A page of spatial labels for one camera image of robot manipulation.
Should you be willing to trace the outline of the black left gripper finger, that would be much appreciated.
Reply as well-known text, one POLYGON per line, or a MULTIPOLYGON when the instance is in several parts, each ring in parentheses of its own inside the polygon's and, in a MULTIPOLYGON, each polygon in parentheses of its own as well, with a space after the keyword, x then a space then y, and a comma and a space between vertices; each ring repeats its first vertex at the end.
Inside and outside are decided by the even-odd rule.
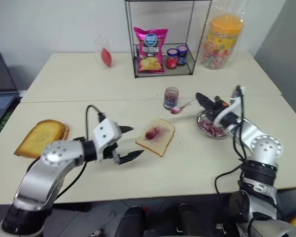
POLYGON ((130 127, 130 126, 124 126, 124 125, 119 125, 118 128, 119 128, 119 131, 120 131, 121 134, 130 132, 130 131, 132 131, 134 129, 134 128, 130 127))
POLYGON ((137 150, 137 151, 130 152, 123 157, 119 157, 118 164, 121 165, 121 164, 130 162, 130 161, 136 159, 138 156, 140 156, 143 152, 144 152, 144 150, 137 150))

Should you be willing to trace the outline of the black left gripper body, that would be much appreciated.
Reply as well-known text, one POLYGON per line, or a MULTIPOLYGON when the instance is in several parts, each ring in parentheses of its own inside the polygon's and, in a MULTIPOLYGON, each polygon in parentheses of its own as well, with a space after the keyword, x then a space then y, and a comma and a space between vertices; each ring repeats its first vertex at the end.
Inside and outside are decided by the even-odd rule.
POLYGON ((113 159, 115 164, 120 164, 120 155, 117 152, 118 145, 114 143, 112 145, 107 146, 103 150, 103 159, 113 159))

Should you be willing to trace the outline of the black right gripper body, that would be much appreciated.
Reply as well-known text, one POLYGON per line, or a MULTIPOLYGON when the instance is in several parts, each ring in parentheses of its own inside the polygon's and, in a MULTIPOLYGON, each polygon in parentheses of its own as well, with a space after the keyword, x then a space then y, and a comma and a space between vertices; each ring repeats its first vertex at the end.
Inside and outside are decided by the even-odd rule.
POLYGON ((236 112, 241 108, 241 97, 233 99, 228 106, 225 102, 219 107, 219 114, 213 121, 213 125, 231 125, 236 124, 238 115, 236 112))

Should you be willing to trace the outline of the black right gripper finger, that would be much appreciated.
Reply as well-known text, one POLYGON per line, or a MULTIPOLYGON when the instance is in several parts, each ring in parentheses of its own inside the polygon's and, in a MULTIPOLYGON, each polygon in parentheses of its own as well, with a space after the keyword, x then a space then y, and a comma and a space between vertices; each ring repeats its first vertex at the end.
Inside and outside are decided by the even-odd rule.
POLYGON ((205 114, 207 115, 208 118, 216 118, 217 115, 219 114, 219 106, 218 103, 216 102, 211 102, 211 103, 200 103, 200 105, 204 108, 205 114))
POLYGON ((203 95, 202 93, 197 92, 196 93, 196 100, 200 104, 201 107, 204 109, 214 109, 215 108, 215 101, 212 99, 208 98, 207 96, 203 95))

